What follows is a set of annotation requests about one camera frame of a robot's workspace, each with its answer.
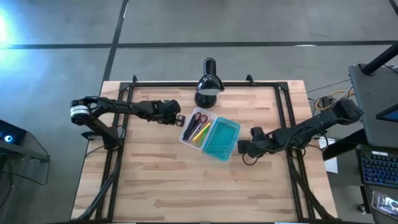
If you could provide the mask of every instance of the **desk lamp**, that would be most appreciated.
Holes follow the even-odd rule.
[[[216,75],[216,61],[206,58],[203,77],[197,85],[195,103],[201,108],[211,108],[216,104],[217,94],[221,91],[224,91],[224,84]]]

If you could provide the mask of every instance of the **wooden tabletop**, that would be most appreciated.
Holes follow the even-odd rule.
[[[300,123],[312,116],[304,82],[287,82],[295,119]],[[104,82],[101,96],[116,99],[119,84]],[[177,100],[181,114],[188,119],[196,107],[194,94],[192,87],[135,87],[133,102]],[[239,139],[250,139],[249,130],[255,126],[265,133],[280,127],[272,87],[227,87],[208,110],[239,123]],[[110,126],[113,116],[108,113],[100,119]],[[256,165],[247,166],[234,149],[229,161],[221,162],[180,143],[181,131],[180,127],[129,117],[114,222],[296,221],[285,152],[266,154]],[[101,140],[92,141],[88,152],[102,144]],[[82,214],[98,193],[105,157],[106,151],[100,149],[85,159],[72,218]],[[308,147],[304,161],[312,192],[336,217],[320,150]],[[300,197],[304,207],[303,195]]]

